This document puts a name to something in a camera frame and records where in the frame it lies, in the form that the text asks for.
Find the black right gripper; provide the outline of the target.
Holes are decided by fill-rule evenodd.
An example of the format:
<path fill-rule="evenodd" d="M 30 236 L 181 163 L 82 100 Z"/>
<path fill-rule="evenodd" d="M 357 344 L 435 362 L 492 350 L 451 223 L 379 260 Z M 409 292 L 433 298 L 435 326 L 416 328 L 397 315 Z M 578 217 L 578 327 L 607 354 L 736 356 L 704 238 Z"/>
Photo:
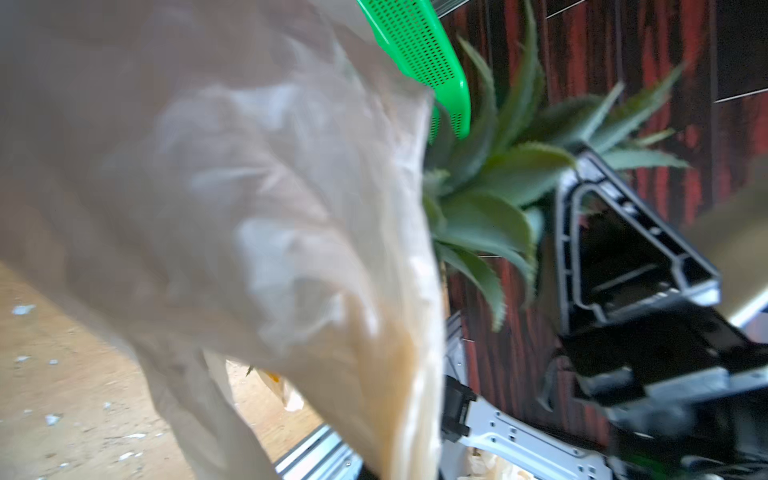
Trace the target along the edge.
<path fill-rule="evenodd" d="M 711 308 L 718 270 L 588 147 L 552 221 L 555 328 L 612 472 L 766 473 L 767 346 Z"/>

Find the yellow pineapple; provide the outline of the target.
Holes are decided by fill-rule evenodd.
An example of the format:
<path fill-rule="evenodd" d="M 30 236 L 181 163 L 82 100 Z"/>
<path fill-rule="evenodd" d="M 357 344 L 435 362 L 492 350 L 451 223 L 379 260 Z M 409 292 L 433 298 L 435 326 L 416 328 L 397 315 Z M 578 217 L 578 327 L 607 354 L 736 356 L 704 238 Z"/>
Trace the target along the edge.
<path fill-rule="evenodd" d="M 683 160 L 657 149 L 666 131 L 637 136 L 668 102 L 682 66 L 628 99 L 617 84 L 605 95 L 545 106 L 545 72 L 530 2 L 524 3 L 523 12 L 522 58 L 503 100 L 496 97 L 486 60 L 470 43 L 462 43 L 481 80 L 479 113 L 462 138 L 441 121 L 423 162 L 423 209 L 437 260 L 479 290 L 493 331 L 502 328 L 508 305 L 486 258 L 494 255 L 514 265 L 525 282 L 523 303 L 534 300 L 543 229 L 539 204 L 562 176 L 575 170 L 577 147 L 591 148 L 617 171 L 685 167 Z"/>

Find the white plastic bag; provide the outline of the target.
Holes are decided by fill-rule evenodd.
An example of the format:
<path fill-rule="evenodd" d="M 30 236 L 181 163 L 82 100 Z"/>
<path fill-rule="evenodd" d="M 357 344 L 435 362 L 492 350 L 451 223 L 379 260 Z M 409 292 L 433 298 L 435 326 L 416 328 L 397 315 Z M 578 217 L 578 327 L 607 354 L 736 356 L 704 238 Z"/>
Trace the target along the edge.
<path fill-rule="evenodd" d="M 140 365 L 200 479 L 276 472 L 224 362 L 433 479 L 432 91 L 309 1 L 5 1 L 1 260 Z"/>

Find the green plastic basket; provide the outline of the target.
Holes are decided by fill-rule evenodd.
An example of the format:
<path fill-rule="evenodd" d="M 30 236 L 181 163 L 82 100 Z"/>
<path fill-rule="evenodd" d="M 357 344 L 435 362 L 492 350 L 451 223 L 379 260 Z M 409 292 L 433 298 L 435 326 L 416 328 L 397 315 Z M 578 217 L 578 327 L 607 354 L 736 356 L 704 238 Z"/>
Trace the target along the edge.
<path fill-rule="evenodd" d="M 469 133 L 471 99 L 464 69 L 432 6 L 424 0 L 358 0 L 378 45 L 400 71 L 432 88 L 459 138 Z"/>

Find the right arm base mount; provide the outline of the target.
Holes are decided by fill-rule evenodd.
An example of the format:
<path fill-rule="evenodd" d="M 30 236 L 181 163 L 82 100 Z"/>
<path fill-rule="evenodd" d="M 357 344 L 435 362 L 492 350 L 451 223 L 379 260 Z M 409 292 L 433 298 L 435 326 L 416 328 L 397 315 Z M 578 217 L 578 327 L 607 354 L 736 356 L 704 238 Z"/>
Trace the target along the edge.
<path fill-rule="evenodd" d="M 504 414 L 459 380 L 445 378 L 442 419 L 445 479 L 458 472 L 459 447 L 495 454 L 535 479 L 612 479 L 606 457 Z"/>

